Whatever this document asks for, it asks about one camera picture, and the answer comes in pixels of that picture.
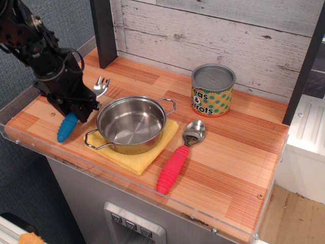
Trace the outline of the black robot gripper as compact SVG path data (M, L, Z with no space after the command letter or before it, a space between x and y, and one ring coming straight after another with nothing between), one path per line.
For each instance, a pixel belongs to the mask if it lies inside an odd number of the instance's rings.
M63 73L52 79L39 77L32 85L61 115L67 116L73 111L77 119L85 123L93 109L98 110L101 105L82 78L82 74Z

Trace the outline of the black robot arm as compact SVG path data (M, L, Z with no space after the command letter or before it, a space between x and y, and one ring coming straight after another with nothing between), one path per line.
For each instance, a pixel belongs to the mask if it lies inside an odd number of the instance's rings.
M1 50L31 67L33 86L63 116L72 112L85 123L100 109L95 93L83 83L84 61L72 48L60 48L47 29L22 1L1 1Z

